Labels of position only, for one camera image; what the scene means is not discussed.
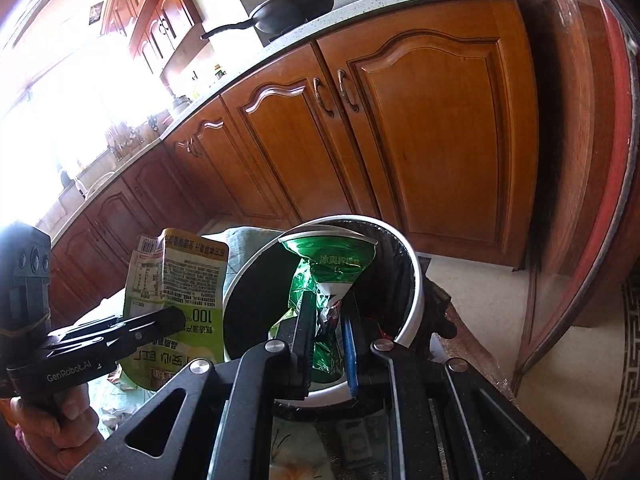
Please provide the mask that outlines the person's left hand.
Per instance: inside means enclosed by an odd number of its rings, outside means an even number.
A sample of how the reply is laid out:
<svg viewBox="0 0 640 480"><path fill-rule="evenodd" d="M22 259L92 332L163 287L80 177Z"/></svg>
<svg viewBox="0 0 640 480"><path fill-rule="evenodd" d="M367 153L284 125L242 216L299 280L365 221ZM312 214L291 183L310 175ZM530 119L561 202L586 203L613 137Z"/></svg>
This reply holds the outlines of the person's left hand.
<svg viewBox="0 0 640 480"><path fill-rule="evenodd" d="M35 408L19 396L1 400L1 414L15 439L46 479L65 479L103 441L99 416L90 406L89 386L61 393L60 416Z"/></svg>

